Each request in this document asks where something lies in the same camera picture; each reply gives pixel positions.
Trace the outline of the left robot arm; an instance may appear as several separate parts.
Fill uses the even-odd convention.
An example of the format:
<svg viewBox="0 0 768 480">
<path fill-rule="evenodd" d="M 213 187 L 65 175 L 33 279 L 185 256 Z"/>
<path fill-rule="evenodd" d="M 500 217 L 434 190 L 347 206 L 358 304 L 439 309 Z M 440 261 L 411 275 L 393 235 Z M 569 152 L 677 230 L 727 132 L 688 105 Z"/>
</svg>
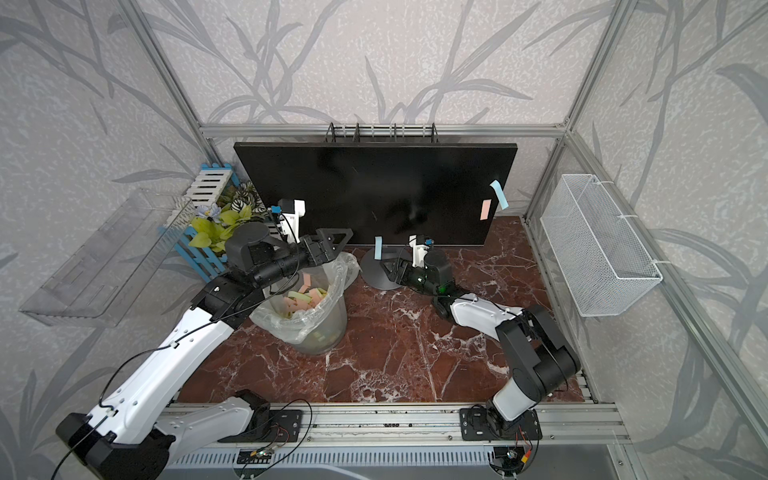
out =
<svg viewBox="0 0 768 480">
<path fill-rule="evenodd" d="M 266 300 L 265 288 L 301 270 L 335 260 L 353 236 L 350 228 L 321 228 L 299 237 L 271 235 L 247 223 L 225 243 L 227 270 L 193 298 L 160 346 L 140 353 L 142 364 L 112 394 L 101 394 L 87 414 L 70 413 L 56 428 L 68 454 L 100 479 L 155 479 L 178 457 L 242 433 L 258 398 L 241 393 L 186 424 L 161 425 L 175 393 L 219 345 Z"/>
</svg>

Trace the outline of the pink sticky note bottom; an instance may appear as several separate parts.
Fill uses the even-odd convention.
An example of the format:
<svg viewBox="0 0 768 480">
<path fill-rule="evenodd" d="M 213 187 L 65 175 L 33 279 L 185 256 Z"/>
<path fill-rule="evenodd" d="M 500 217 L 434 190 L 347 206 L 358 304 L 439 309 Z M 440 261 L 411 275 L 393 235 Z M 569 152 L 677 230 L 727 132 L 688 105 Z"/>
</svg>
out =
<svg viewBox="0 0 768 480">
<path fill-rule="evenodd" d="M 303 284 L 299 290 L 300 293 L 308 293 L 312 287 L 312 278 L 309 273 L 303 274 Z"/>
</svg>

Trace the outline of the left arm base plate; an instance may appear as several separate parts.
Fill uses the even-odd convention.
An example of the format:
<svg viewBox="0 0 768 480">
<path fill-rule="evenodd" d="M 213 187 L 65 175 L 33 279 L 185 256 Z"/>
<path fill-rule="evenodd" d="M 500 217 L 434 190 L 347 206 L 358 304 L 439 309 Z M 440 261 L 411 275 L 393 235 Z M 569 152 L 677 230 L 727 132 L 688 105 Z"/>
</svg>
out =
<svg viewBox="0 0 768 480">
<path fill-rule="evenodd" d="M 222 438 L 219 443 L 294 443 L 298 441 L 302 420 L 303 412 L 299 409 L 271 410 L 254 417 L 244 432 Z"/>
</svg>

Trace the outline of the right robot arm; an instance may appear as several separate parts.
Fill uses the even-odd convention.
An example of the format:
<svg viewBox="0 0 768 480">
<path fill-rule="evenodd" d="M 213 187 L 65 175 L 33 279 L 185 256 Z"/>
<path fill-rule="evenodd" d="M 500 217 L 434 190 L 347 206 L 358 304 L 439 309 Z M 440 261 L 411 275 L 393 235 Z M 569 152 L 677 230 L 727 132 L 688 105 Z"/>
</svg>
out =
<svg viewBox="0 0 768 480">
<path fill-rule="evenodd" d="M 443 319 L 499 344 L 510 378 L 485 407 L 496 429 L 512 426 L 581 369 L 574 348 L 545 307 L 503 306 L 478 296 L 455 280 L 443 251 L 418 245 L 410 255 L 381 253 L 374 259 L 388 281 L 429 296 Z"/>
</svg>

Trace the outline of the blue sticky note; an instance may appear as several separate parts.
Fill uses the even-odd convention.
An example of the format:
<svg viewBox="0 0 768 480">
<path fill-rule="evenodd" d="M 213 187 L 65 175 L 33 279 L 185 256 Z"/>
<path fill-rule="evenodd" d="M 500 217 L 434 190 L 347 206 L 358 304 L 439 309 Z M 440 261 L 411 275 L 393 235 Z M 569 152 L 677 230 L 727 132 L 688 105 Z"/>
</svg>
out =
<svg viewBox="0 0 768 480">
<path fill-rule="evenodd" d="M 382 259 L 383 254 L 383 238 L 381 236 L 375 237 L 375 246 L 374 246 L 374 259 L 376 261 L 380 261 Z"/>
</svg>

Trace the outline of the mesh trash bin with bag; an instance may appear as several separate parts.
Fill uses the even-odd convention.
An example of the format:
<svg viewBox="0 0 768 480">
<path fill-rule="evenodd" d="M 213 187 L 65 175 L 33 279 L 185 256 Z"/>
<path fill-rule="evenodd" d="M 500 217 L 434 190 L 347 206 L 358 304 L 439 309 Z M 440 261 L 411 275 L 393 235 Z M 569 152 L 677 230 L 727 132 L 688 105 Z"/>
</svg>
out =
<svg viewBox="0 0 768 480">
<path fill-rule="evenodd" d="M 303 354 L 324 354 L 346 332 L 344 294 L 359 271 L 356 257 L 348 252 L 322 266 L 302 269 L 290 287 L 281 287 L 279 295 L 264 301 L 250 320 Z M 299 292 L 304 273 L 312 278 L 308 293 Z"/>
</svg>

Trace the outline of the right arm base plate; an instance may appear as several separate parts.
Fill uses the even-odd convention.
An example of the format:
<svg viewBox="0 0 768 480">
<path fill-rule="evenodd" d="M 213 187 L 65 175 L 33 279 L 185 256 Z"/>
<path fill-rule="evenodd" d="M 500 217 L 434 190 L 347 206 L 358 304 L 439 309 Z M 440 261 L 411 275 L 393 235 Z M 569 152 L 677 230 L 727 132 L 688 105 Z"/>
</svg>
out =
<svg viewBox="0 0 768 480">
<path fill-rule="evenodd" d="M 459 426 L 465 441 L 542 439 L 535 410 L 526 410 L 515 420 L 507 420 L 494 407 L 473 405 L 459 410 Z"/>
</svg>

